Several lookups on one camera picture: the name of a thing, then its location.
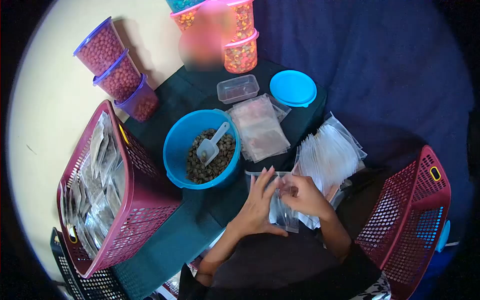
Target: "dark green table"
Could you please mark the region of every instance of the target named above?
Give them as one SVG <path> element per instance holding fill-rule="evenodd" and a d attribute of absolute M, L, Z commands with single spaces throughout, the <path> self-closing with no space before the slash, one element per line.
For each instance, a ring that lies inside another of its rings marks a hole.
<path fill-rule="evenodd" d="M 286 68 L 267 60 L 258 60 L 249 72 L 255 75 L 260 91 L 270 93 L 270 79 Z M 150 152 L 160 172 L 163 166 L 163 143 L 170 128 L 184 115 L 199 109 L 227 110 L 216 94 L 217 83 L 237 77 L 221 72 L 187 72 L 180 68 L 157 90 L 161 106 L 145 123 L 129 118 L 125 126 Z M 282 121 L 285 136 L 291 144 L 288 153 L 264 159 L 256 164 L 241 159 L 242 168 L 260 171 L 273 165 L 277 170 L 291 170 L 297 145 L 323 122 L 326 91 L 317 86 L 317 98 L 308 108 L 292 108 Z M 119 281 L 132 300 L 141 300 L 175 275 L 183 263 L 195 259 L 236 216 L 247 199 L 243 172 L 224 189 L 182 191 L 183 200 L 175 213 L 157 230 L 131 259 L 113 267 Z"/>

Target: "dark blue cloth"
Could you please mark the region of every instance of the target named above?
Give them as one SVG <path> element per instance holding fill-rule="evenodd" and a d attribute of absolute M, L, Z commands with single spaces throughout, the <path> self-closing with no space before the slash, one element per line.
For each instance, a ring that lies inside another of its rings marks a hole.
<path fill-rule="evenodd" d="M 459 47 L 428 1 L 257 0 L 258 53 L 328 90 L 334 115 L 368 153 L 399 171 L 424 144 L 452 188 L 450 240 L 472 204 L 467 169 L 473 94 Z"/>

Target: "plastic scoop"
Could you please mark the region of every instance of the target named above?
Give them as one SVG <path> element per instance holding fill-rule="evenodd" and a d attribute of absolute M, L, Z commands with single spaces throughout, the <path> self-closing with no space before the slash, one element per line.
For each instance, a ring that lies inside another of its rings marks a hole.
<path fill-rule="evenodd" d="M 211 140 L 204 139 L 197 149 L 197 157 L 200 161 L 205 162 L 205 166 L 218 155 L 218 146 L 216 145 L 222 136 L 230 129 L 230 123 L 223 122 L 222 126 L 216 131 Z"/>

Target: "yellow handle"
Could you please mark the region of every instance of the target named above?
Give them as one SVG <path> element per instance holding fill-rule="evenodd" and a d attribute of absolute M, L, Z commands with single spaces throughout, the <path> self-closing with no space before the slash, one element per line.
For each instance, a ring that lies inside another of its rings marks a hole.
<path fill-rule="evenodd" d="M 125 134 L 125 131 L 123 131 L 123 128 L 121 127 L 121 125 L 119 124 L 119 128 L 120 128 L 120 132 L 121 134 L 123 135 L 123 139 L 125 140 L 125 142 L 127 143 L 127 145 L 129 145 L 129 141 L 127 139 L 127 135 Z"/>

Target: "perforated basket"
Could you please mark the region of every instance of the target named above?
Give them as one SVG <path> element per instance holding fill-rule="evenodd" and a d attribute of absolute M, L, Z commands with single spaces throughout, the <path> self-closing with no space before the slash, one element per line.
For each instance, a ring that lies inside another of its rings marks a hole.
<path fill-rule="evenodd" d="M 93 273 L 92 278 L 78 275 L 72 261 L 65 255 L 67 248 L 62 233 L 55 227 L 50 237 L 50 247 L 70 295 L 76 300 L 128 300 L 129 298 L 109 269 Z"/>
<path fill-rule="evenodd" d="M 385 182 L 355 242 L 385 271 L 394 299 L 408 299 L 423 277 L 446 221 L 450 196 L 447 176 L 429 146 Z"/>
<path fill-rule="evenodd" d="M 61 225 L 68 254 L 78 273 L 84 278 L 135 255 L 181 201 L 180 189 L 175 187 L 166 175 L 157 171 L 145 149 L 117 118 L 108 100 L 103 101 L 96 109 L 61 177 L 62 182 L 67 182 L 67 193 L 73 180 L 80 178 L 80 174 L 74 178 L 74 171 L 79 170 L 89 151 L 92 132 L 102 111 L 110 116 L 114 136 L 118 141 L 125 166 L 125 192 L 121 208 L 94 260 L 89 258 L 80 241 L 70 241 L 68 230 Z M 57 189 L 57 207 L 61 220 L 60 189 Z"/>

